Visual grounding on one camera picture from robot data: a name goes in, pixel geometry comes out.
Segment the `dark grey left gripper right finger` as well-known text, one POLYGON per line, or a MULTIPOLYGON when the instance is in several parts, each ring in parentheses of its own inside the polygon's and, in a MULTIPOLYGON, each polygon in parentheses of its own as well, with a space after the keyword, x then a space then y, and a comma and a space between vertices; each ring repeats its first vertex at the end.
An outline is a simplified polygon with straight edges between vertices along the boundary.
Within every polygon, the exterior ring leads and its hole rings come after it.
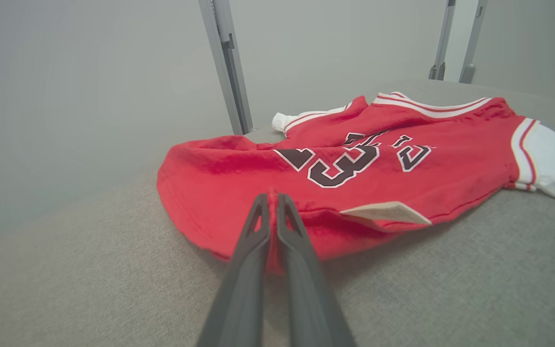
POLYGON ((279 195, 276 235, 289 289, 291 347, 355 347, 302 218, 288 195, 279 195))

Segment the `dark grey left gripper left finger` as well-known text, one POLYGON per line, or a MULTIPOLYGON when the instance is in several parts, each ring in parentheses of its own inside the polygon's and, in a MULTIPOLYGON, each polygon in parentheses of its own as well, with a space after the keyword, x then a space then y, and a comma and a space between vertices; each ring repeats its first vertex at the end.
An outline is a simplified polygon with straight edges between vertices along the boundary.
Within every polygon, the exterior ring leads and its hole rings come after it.
POLYGON ((262 347, 264 271, 271 239, 267 195, 254 200, 196 347, 262 347))

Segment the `grey fabric sofa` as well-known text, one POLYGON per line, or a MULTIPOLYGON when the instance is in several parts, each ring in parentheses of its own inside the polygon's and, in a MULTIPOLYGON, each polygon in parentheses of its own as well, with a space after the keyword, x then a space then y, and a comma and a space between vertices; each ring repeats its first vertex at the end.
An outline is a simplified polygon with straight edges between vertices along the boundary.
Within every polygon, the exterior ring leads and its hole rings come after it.
MULTIPOLYGON (((555 199, 540 192, 324 270, 359 347, 555 347, 555 199)), ((0 237, 0 347, 192 347, 224 273, 150 172, 0 237)))

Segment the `red jersey with number print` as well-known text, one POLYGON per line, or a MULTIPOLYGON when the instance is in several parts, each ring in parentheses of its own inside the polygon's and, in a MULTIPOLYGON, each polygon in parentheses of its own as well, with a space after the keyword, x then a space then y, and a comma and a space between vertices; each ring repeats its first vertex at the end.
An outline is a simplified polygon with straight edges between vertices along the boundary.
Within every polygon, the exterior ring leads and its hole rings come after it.
POLYGON ((284 140, 175 145, 157 172, 176 228, 224 260, 258 195, 268 198, 267 269, 277 273, 280 194, 293 200, 322 261, 450 222, 503 188, 555 198, 555 132, 502 97, 437 107, 379 93, 372 103, 361 96, 327 111, 277 113, 272 127, 284 140))

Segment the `grey metal post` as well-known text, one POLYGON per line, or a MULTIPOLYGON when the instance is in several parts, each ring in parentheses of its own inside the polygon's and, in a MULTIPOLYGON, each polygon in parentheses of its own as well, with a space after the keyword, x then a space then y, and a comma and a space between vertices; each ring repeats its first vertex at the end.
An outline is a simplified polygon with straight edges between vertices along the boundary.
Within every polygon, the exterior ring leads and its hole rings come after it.
POLYGON ((253 131, 230 0, 198 0, 233 132, 253 131))

